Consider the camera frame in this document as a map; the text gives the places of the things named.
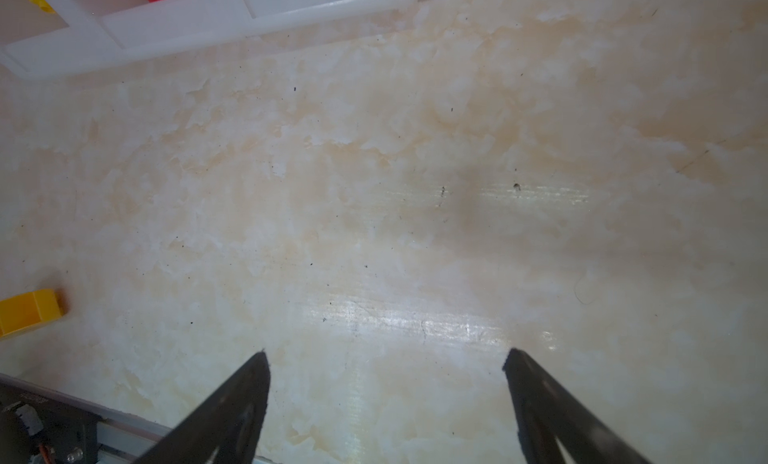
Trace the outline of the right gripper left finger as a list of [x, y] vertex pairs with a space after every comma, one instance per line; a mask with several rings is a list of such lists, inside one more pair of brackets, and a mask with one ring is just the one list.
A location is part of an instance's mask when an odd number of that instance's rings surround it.
[[267, 355], [259, 351], [136, 461], [251, 464], [267, 413], [270, 381]]

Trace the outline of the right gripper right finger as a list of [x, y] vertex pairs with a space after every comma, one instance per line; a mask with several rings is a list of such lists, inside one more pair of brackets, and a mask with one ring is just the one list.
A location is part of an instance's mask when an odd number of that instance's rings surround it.
[[647, 461], [525, 351], [512, 348], [503, 371], [527, 462], [563, 463], [564, 452], [576, 463]]

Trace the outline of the yellow double lego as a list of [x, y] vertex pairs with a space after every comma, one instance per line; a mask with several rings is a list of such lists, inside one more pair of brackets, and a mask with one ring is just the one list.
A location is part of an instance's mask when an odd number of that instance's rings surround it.
[[1, 337], [28, 331], [64, 315], [53, 289], [40, 289], [1, 301]]

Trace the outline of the white three-compartment bin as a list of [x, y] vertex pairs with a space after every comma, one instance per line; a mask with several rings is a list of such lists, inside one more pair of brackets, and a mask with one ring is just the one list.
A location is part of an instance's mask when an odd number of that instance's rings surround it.
[[1, 62], [60, 78], [388, 10], [417, 0], [1, 0]]

